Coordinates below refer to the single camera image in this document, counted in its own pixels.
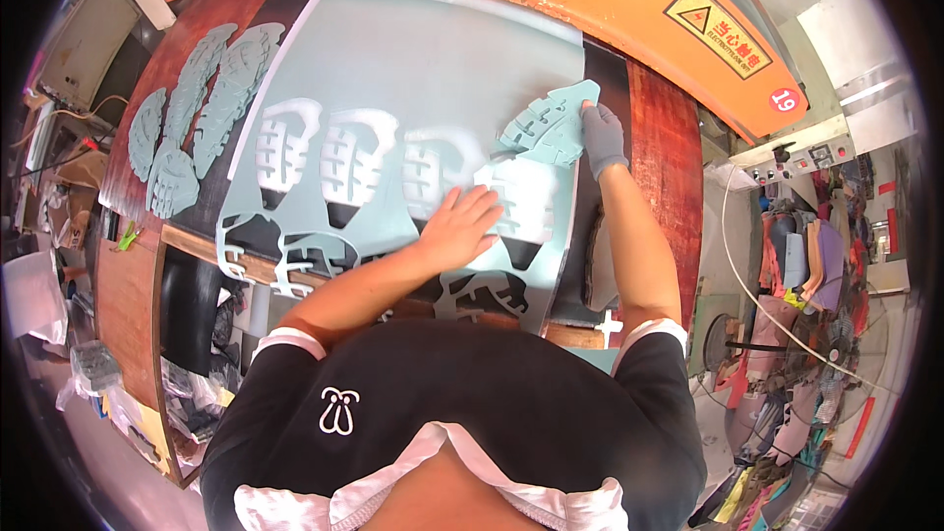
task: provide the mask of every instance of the white sleeve trim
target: white sleeve trim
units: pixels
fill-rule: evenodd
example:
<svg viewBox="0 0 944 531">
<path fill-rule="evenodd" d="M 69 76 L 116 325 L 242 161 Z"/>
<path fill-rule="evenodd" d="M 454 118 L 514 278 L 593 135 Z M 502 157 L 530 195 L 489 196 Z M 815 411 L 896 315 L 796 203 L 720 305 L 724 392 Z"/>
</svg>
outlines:
<svg viewBox="0 0 944 531">
<path fill-rule="evenodd" d="M 269 336 L 263 336 L 259 341 L 259 346 L 253 351 L 252 359 L 249 360 L 249 364 L 251 365 L 252 361 L 256 360 L 256 355 L 259 354 L 262 349 L 267 349 L 272 345 L 293 345 L 295 347 L 301 347 L 319 361 L 327 356 L 321 343 L 315 340 L 311 335 L 306 335 L 297 328 L 282 326 L 269 333 Z"/>
<path fill-rule="evenodd" d="M 645 321 L 643 324 L 636 326 L 635 329 L 623 339 L 623 344 L 619 347 L 617 359 L 613 362 L 613 370 L 610 372 L 610 377 L 617 374 L 617 369 L 620 368 L 620 362 L 623 360 L 623 355 L 626 354 L 627 349 L 638 342 L 643 336 L 657 332 L 664 332 L 675 336 L 678 343 L 681 344 L 681 356 L 685 357 L 685 353 L 688 351 L 688 333 L 685 332 L 684 328 L 679 326 L 679 324 L 671 318 Z"/>
</svg>

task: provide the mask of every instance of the white collar trim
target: white collar trim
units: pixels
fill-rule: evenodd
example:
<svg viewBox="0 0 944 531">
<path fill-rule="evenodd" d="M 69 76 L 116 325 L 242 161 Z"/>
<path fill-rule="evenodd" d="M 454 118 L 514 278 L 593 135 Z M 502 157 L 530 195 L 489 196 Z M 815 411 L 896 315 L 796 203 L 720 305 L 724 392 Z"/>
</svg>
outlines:
<svg viewBox="0 0 944 531">
<path fill-rule="evenodd" d="M 626 529 L 629 525 L 621 503 L 623 489 L 616 478 L 605 478 L 598 490 L 570 493 L 518 484 L 502 473 L 460 424 L 438 420 L 424 424 L 393 464 L 336 490 L 329 499 L 243 484 L 233 496 L 236 514 L 250 531 L 356 529 L 377 512 L 400 478 L 437 454 L 446 440 L 470 472 L 541 525 L 560 531 Z"/>
</svg>

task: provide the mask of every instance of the printed logo on shirt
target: printed logo on shirt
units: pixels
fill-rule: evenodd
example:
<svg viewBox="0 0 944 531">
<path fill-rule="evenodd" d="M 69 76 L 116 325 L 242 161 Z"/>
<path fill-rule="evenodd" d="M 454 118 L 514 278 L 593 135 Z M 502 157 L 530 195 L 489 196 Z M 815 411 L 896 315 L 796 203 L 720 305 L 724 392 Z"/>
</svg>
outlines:
<svg viewBox="0 0 944 531">
<path fill-rule="evenodd" d="M 330 403 L 327 405 L 327 408 L 324 409 L 324 412 L 321 414 L 321 418 L 318 419 L 318 427 L 321 429 L 322 433 L 337 433 L 338 435 L 350 435 L 354 430 L 354 419 L 351 418 L 351 409 L 348 407 L 351 403 L 351 398 L 354 399 L 354 402 L 360 402 L 360 394 L 354 391 L 353 389 L 346 389 L 345 391 L 340 391 L 336 387 L 331 387 L 330 385 L 321 390 L 321 399 L 324 400 L 330 394 Z M 334 424 L 331 428 L 325 426 L 325 418 L 327 414 L 331 411 L 331 408 L 334 408 Z M 341 421 L 341 411 L 342 409 L 345 412 L 345 417 L 347 420 L 347 426 L 339 426 Z"/>
</svg>

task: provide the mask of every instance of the control panel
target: control panel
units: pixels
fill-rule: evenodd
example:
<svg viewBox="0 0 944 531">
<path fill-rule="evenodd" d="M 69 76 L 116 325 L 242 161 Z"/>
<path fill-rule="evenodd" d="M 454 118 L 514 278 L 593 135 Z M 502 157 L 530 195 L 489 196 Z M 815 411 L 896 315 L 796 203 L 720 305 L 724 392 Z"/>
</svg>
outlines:
<svg viewBox="0 0 944 531">
<path fill-rule="evenodd" d="M 813 147 L 804 147 L 795 151 L 787 151 L 789 158 L 779 162 L 774 157 L 759 165 L 745 169 L 748 175 L 758 184 L 776 183 L 783 179 L 791 179 L 821 169 L 828 169 L 834 165 L 848 162 L 856 158 L 856 148 L 853 139 L 846 136 L 832 138 Z"/>
</svg>

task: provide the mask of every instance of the cardboard box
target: cardboard box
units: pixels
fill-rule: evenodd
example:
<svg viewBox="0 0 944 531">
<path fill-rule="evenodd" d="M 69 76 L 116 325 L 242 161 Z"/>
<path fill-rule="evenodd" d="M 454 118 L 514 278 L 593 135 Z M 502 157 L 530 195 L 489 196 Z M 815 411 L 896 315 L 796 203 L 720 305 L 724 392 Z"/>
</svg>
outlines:
<svg viewBox="0 0 944 531">
<path fill-rule="evenodd" d="M 53 242 L 58 248 L 81 250 L 89 226 L 91 207 L 97 199 L 97 189 L 72 185 L 68 187 L 64 202 L 60 201 L 56 207 L 46 207 Z"/>
<path fill-rule="evenodd" d="M 102 179 L 109 165 L 109 156 L 96 149 L 89 150 L 59 167 L 54 179 L 60 183 L 78 184 L 95 190 L 102 188 Z"/>
</svg>

